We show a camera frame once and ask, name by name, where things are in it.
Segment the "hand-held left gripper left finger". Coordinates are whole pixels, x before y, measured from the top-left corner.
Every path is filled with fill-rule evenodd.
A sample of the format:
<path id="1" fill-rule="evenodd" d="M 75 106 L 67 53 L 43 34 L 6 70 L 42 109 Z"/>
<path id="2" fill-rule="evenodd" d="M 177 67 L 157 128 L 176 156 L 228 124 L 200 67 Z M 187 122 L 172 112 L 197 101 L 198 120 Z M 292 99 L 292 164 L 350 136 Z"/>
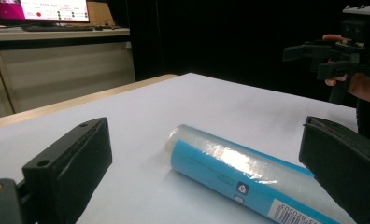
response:
<path id="1" fill-rule="evenodd" d="M 36 222 L 75 224 L 111 163 L 106 118 L 79 124 L 28 161 L 22 172 Z"/>

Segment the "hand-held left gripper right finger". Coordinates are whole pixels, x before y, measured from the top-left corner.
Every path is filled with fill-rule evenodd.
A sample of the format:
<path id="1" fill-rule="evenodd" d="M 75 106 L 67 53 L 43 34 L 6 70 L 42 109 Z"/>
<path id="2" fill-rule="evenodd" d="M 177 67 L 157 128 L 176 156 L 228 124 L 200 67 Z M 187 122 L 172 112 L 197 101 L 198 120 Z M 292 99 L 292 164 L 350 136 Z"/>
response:
<path id="1" fill-rule="evenodd" d="M 370 224 L 370 139 L 309 116 L 299 161 L 357 224 Z"/>

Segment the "cling film roll blue label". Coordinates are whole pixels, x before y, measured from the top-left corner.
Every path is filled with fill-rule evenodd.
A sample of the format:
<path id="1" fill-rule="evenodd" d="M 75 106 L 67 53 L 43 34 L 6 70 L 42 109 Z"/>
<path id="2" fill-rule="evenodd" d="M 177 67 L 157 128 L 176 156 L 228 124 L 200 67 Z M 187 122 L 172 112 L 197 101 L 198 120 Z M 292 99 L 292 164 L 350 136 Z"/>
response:
<path id="1" fill-rule="evenodd" d="M 175 171 L 278 224 L 356 224 L 304 167 L 184 124 L 164 153 Z"/>

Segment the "black curtain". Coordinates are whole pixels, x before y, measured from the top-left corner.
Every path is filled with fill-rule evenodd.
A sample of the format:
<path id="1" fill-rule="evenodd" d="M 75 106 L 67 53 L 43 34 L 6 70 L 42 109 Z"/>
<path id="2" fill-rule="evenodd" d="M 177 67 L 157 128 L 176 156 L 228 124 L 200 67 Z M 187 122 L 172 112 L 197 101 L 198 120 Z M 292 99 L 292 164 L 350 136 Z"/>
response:
<path id="1" fill-rule="evenodd" d="M 325 101 L 308 59 L 283 50 L 340 30 L 346 6 L 370 0 L 107 0 L 131 33 L 135 77 L 197 73 Z"/>

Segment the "beige desk cabinet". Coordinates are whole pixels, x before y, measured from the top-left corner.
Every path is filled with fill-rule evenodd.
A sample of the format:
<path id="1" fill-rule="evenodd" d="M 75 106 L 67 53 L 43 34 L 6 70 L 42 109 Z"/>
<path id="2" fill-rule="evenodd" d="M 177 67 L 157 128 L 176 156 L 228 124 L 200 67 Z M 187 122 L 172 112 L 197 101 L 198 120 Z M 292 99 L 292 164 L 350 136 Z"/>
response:
<path id="1" fill-rule="evenodd" d="M 130 30 L 0 29 L 0 118 L 135 82 Z"/>

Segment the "black keyboard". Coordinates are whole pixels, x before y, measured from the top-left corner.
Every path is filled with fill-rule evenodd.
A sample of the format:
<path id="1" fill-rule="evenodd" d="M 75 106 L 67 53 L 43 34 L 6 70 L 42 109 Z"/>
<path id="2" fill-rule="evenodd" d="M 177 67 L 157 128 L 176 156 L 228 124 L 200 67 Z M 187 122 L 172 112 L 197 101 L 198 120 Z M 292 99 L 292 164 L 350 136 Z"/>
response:
<path id="1" fill-rule="evenodd" d="M 23 26 L 24 32 L 83 32 L 93 31 L 93 27 L 89 26 Z"/>

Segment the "brown cardboard box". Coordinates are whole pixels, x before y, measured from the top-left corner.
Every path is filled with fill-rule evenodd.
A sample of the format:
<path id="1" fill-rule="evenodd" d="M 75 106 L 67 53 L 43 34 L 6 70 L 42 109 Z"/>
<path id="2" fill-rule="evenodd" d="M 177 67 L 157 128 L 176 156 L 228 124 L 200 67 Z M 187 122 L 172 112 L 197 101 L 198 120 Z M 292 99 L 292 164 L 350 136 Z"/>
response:
<path id="1" fill-rule="evenodd" d="M 89 10 L 90 24 L 92 25 L 115 24 L 108 3 L 89 1 L 87 3 L 87 6 Z"/>

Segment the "computer monitor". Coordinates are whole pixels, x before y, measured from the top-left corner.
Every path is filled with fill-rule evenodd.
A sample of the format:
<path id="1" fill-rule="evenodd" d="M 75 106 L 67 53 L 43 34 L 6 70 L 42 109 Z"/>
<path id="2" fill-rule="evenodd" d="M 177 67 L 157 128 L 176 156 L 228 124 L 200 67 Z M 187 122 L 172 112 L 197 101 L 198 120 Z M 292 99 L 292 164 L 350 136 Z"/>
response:
<path id="1" fill-rule="evenodd" d="M 88 23 L 87 0 L 0 0 L 0 23 Z"/>

